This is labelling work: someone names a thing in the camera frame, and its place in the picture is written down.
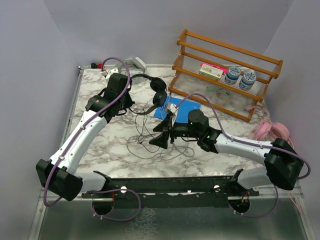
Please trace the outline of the clear tape roll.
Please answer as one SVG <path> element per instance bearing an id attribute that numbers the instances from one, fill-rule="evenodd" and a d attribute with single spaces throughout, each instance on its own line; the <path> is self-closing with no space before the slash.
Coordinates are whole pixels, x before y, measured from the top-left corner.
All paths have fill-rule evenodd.
<path id="1" fill-rule="evenodd" d="M 225 88 L 219 88 L 215 92 L 215 100 L 219 105 L 225 105 L 231 100 L 231 92 Z"/>

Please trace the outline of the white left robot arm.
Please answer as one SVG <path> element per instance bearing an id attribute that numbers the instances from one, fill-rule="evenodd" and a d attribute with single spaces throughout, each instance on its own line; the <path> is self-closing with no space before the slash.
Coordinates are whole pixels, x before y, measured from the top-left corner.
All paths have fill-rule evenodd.
<path id="1" fill-rule="evenodd" d="M 99 132 L 119 111 L 131 106 L 129 85 L 130 77 L 113 73 L 106 88 L 88 100 L 78 125 L 63 145 L 48 160 L 38 161 L 36 172 L 45 194 L 51 191 L 60 198 L 72 201 L 79 193 L 94 191 L 101 198 L 110 193 L 111 186 L 103 174 L 77 174 L 76 171 Z"/>

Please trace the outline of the blue plastic board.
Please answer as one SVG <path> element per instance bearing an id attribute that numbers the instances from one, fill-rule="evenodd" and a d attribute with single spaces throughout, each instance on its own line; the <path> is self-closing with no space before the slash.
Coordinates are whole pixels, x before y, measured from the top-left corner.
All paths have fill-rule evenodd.
<path id="1" fill-rule="evenodd" d="M 164 107 L 167 105 L 168 102 L 173 103 L 177 105 L 181 101 L 180 98 L 176 97 L 170 97 L 168 96 L 166 98 Z M 179 107 L 177 117 L 176 117 L 176 122 L 177 123 L 187 123 L 188 122 L 188 114 L 192 110 L 198 110 L 201 108 L 201 104 L 197 102 L 193 102 L 190 100 L 185 100 Z M 165 112 L 164 108 L 158 107 L 153 114 L 153 117 L 163 120 L 166 117 L 167 113 Z"/>

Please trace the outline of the wooden two-tier rack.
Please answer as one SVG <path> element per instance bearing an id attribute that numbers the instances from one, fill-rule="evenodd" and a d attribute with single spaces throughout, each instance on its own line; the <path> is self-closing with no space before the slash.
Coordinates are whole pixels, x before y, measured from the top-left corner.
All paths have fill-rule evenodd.
<path id="1" fill-rule="evenodd" d="M 275 59 L 251 50 L 247 50 L 223 41 L 219 41 L 184 29 L 176 44 L 179 54 L 172 65 L 175 75 L 170 82 L 170 92 L 180 96 L 200 93 L 209 98 L 210 104 L 217 110 L 249 122 L 253 111 L 245 108 L 254 107 L 264 101 L 267 89 L 273 79 L 277 79 L 283 67 L 283 60 Z M 199 74 L 200 64 L 208 63 L 222 68 L 236 66 L 241 75 L 234 85 L 225 83 L 225 75 L 219 81 Z M 256 81 L 250 90 L 239 87 L 240 80 L 246 71 L 253 70 Z M 216 85 L 217 89 L 227 89 L 231 99 L 224 105 L 216 102 L 215 91 L 206 91 L 207 86 Z"/>

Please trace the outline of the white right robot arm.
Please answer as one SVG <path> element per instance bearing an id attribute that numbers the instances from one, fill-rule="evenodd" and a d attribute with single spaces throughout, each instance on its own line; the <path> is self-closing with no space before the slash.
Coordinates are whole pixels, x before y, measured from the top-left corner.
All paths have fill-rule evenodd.
<path id="1" fill-rule="evenodd" d="M 233 176 L 229 189 L 240 196 L 248 189 L 271 185 L 291 191 L 299 178 L 304 163 L 284 139 L 256 141 L 226 136 L 222 130 L 209 125 L 209 119 L 199 109 L 188 113 L 188 121 L 173 121 L 174 114 L 166 118 L 154 129 L 159 135 L 149 141 L 151 145 L 167 149 L 176 138 L 194 138 L 197 145 L 206 152 L 230 154 L 259 163 L 253 169 L 240 169 Z"/>

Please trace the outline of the blue white jar left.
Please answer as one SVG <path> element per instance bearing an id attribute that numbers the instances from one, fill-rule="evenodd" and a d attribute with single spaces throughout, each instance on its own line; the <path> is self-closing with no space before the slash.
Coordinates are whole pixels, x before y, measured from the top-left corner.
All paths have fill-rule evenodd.
<path id="1" fill-rule="evenodd" d="M 230 66 L 225 75 L 224 81 L 228 85 L 234 85 L 241 76 L 241 69 L 237 66 Z"/>

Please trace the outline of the blue white jar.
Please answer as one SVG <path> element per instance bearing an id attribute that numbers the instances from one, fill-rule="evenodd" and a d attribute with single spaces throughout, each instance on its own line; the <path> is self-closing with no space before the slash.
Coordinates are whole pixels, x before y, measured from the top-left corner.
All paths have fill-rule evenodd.
<path id="1" fill-rule="evenodd" d="M 237 66 L 230 66 L 225 75 L 224 81 L 228 85 L 234 85 L 241 76 L 241 69 Z"/>
<path id="2" fill-rule="evenodd" d="M 244 91 L 249 91 L 257 80 L 256 73 L 253 70 L 247 70 L 244 72 L 239 87 Z"/>

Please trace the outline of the white green cardboard box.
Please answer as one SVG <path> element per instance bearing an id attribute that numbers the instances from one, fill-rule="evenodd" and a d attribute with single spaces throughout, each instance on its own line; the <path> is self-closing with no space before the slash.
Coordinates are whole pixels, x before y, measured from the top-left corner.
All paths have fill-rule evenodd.
<path id="1" fill-rule="evenodd" d="M 219 81 L 223 76 L 223 73 L 224 73 L 223 70 L 208 64 L 202 64 L 199 70 L 199 74 L 201 76 L 207 77 L 215 81 Z"/>

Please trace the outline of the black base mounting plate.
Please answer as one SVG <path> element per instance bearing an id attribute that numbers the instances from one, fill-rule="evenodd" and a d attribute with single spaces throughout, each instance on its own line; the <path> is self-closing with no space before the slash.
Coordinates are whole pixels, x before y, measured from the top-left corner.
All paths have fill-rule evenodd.
<path id="1" fill-rule="evenodd" d="M 101 193 L 81 196 L 95 206 L 117 209 L 142 208 L 227 208 L 229 200 L 258 196 L 253 189 L 238 190 L 231 176 L 109 178 Z"/>

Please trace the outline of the blue white jar right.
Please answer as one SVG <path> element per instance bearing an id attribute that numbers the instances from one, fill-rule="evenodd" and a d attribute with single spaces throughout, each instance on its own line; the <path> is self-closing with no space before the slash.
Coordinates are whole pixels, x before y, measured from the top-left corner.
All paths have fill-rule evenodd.
<path id="1" fill-rule="evenodd" d="M 247 70 L 244 72 L 239 87 L 244 91 L 249 91 L 257 80 L 256 73 L 253 70 Z"/>

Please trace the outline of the red black emergency button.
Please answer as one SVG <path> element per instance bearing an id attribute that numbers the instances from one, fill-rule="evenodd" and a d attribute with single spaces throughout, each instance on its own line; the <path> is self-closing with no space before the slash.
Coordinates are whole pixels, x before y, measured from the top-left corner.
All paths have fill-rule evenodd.
<path id="1" fill-rule="evenodd" d="M 95 62 L 92 62 L 90 64 L 90 67 L 91 69 L 103 69 L 103 64 L 102 63 L 95 63 Z"/>

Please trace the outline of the black headphones with cable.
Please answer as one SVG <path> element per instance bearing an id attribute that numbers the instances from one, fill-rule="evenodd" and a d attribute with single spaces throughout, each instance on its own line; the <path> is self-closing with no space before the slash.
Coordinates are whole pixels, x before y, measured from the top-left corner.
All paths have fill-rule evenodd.
<path id="1" fill-rule="evenodd" d="M 155 154 L 160 150 L 159 147 L 157 150 L 149 150 L 143 143 L 143 141 L 145 139 L 148 139 L 148 138 L 154 139 L 154 134 L 151 134 L 149 132 L 148 128 L 146 127 L 146 121 L 147 121 L 148 115 L 150 113 L 152 113 L 157 108 L 164 107 L 165 102 L 167 100 L 167 96 L 168 96 L 167 85 L 161 78 L 150 76 L 145 73 L 134 74 L 133 76 L 130 77 L 130 82 L 133 83 L 133 80 L 137 79 L 137 78 L 144 78 L 144 79 L 149 80 L 149 86 L 155 92 L 155 94 L 152 98 L 152 106 L 149 107 L 147 110 L 145 110 L 143 108 L 140 112 L 135 112 L 131 108 L 129 108 L 129 110 L 133 114 L 135 114 L 134 125 L 135 125 L 136 131 L 138 133 L 138 135 L 136 135 L 136 143 L 143 146 L 143 148 L 147 152 Z M 138 124 L 137 124 L 138 116 L 143 116 L 141 130 L 138 129 Z"/>

